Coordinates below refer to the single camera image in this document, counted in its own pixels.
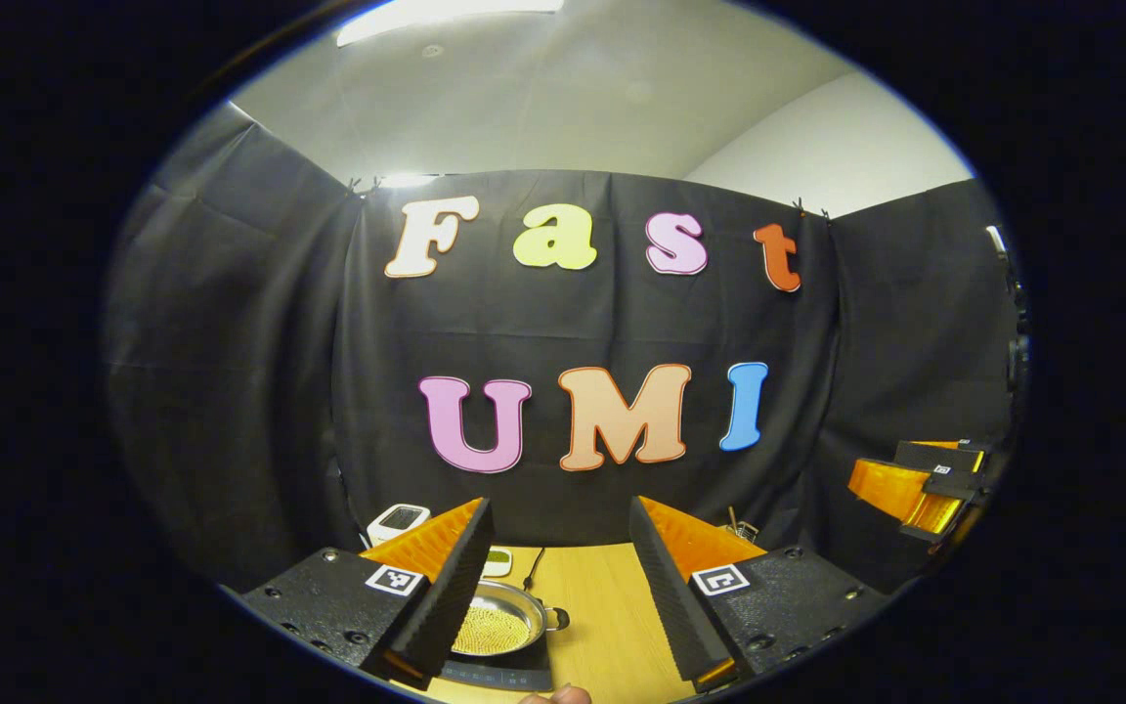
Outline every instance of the black curtain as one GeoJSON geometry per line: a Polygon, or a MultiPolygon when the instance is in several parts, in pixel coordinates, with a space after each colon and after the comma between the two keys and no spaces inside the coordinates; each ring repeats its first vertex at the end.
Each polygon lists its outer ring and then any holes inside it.
{"type": "Polygon", "coordinates": [[[366,199],[232,106],[196,126],[144,188],[116,250],[108,391],[138,489],[195,570],[247,589],[324,545],[358,550],[395,502],[434,513],[489,496],[498,540],[626,541],[634,494],[706,520],[727,507],[766,547],[798,538],[886,588],[926,544],[846,490],[858,456],[906,438],[1004,434],[1013,304],[965,181],[828,223],[700,184],[599,172],[495,172],[366,199]],[[432,275],[391,278],[403,204],[474,196],[432,275]],[[593,215],[589,267],[528,267],[512,246],[546,204],[593,215]],[[649,266],[645,222],[692,214],[707,267],[649,266]],[[754,229],[796,242],[795,293],[754,229]],[[763,362],[756,445],[727,452],[739,362],[763,362]],[[568,472],[558,377],[602,367],[629,403],[656,365],[688,365],[682,457],[568,472]],[[426,375],[465,380],[465,440],[494,446],[491,380],[533,387],[522,457],[482,475],[434,449],[426,375]]]}
{"type": "Polygon", "coordinates": [[[804,537],[877,589],[910,579],[929,544],[850,493],[855,460],[893,460],[899,440],[1001,445],[1011,429],[1007,353],[1019,315],[986,231],[1002,224],[977,180],[832,223],[840,348],[805,472],[804,537]]]}

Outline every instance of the finger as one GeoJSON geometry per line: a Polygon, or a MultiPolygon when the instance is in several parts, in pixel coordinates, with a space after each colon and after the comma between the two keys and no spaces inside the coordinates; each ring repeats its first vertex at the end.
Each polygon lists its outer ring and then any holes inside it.
{"type": "Polygon", "coordinates": [[[579,686],[563,686],[551,696],[555,704],[593,704],[589,692],[582,690],[579,686]]]}

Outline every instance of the screw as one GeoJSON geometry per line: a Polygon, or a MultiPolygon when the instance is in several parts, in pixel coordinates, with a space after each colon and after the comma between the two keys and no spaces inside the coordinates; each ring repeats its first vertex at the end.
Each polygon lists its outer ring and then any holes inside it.
{"type": "Polygon", "coordinates": [[[774,642],[776,642],[776,636],[756,635],[750,639],[750,642],[747,642],[745,647],[750,650],[766,650],[772,647],[774,642]]]}

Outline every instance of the white wall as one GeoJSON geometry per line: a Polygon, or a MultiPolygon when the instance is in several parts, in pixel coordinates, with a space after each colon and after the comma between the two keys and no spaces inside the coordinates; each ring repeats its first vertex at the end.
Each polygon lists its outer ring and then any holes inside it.
{"type": "Polygon", "coordinates": [[[732,140],[686,180],[839,217],[973,178],[914,108],[861,72],[789,103],[732,140]]]}

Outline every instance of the pot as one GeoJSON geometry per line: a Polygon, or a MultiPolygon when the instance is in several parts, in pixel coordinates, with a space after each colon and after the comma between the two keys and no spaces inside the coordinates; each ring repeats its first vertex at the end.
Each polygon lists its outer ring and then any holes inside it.
{"type": "MultiPolygon", "coordinates": [[[[522,638],[515,638],[511,641],[506,641],[506,638],[503,638],[501,639],[503,641],[501,647],[485,648],[481,652],[461,650],[459,641],[464,641],[461,632],[461,636],[456,639],[455,645],[450,648],[453,652],[457,652],[461,656],[504,656],[507,652],[515,652],[516,650],[522,650],[528,645],[535,644],[537,639],[542,638],[545,632],[563,630],[572,623],[571,616],[568,616],[563,609],[553,606],[543,606],[536,597],[524,591],[524,589],[510,587],[509,583],[501,583],[500,581],[484,579],[479,581],[477,592],[472,598],[472,607],[473,609],[499,612],[504,615],[500,616],[501,618],[506,620],[506,616],[510,616],[510,618],[518,620],[528,630],[522,638]],[[555,618],[558,620],[557,626],[546,626],[547,612],[554,612],[555,618]]],[[[513,630],[518,632],[519,627],[515,626],[513,630]]]]}

